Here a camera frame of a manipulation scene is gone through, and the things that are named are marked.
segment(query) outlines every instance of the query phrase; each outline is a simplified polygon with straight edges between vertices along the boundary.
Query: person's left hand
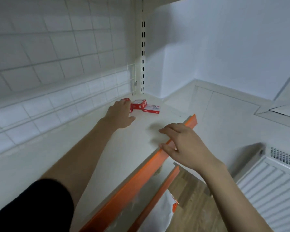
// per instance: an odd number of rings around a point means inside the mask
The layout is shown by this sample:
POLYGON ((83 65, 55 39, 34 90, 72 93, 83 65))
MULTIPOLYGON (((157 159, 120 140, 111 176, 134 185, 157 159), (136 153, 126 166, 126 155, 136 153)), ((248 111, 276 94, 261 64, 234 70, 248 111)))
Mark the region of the person's left hand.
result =
POLYGON ((135 117, 129 117, 131 100, 121 99, 110 106, 105 117, 105 121, 109 122, 115 129, 123 129, 131 125, 135 121, 135 117))

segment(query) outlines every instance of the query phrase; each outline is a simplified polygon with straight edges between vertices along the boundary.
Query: radiator vent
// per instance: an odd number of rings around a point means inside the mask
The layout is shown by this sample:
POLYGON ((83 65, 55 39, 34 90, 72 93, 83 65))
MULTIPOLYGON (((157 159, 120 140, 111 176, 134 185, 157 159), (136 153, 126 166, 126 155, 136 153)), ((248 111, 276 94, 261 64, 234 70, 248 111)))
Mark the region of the radiator vent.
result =
POLYGON ((290 154, 271 147, 271 157, 290 165, 290 154))

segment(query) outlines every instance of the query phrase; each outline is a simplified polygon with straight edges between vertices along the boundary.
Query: wood laminate floor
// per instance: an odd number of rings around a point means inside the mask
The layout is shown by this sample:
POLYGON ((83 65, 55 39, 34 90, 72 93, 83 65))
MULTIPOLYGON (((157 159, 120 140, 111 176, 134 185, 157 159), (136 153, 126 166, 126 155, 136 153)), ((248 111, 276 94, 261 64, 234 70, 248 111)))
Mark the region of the wood laminate floor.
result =
POLYGON ((179 205, 166 232, 227 232, 206 184, 180 168, 169 187, 179 205))

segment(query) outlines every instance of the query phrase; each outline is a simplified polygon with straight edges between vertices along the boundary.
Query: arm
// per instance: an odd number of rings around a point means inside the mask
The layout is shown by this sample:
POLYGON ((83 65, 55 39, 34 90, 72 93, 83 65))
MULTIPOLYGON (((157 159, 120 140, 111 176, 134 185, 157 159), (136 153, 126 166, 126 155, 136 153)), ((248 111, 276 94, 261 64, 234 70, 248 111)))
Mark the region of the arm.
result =
POLYGON ((159 132, 168 135, 176 150, 160 144, 175 161, 198 172, 207 183, 228 231, 273 232, 233 181, 227 167, 184 124, 169 124, 159 132))
POLYGON ((112 134, 135 120, 135 117, 129 117, 130 104, 131 101, 116 101, 105 117, 44 173, 41 179, 55 179, 62 183, 70 192, 76 206, 112 134))

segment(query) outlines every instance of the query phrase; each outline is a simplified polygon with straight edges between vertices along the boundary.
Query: small cardboard box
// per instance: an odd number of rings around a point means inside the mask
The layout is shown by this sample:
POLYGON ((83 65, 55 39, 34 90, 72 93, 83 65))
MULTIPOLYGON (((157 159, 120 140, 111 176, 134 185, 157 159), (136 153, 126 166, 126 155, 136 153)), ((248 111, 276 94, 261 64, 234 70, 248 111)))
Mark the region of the small cardboard box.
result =
POLYGON ((143 112, 149 112, 149 113, 160 113, 160 106, 156 105, 147 105, 144 109, 143 112))
POLYGON ((132 103, 133 109, 144 109, 147 105, 146 99, 137 99, 132 103))
POLYGON ((132 103, 130 104, 130 113, 133 112, 132 103))

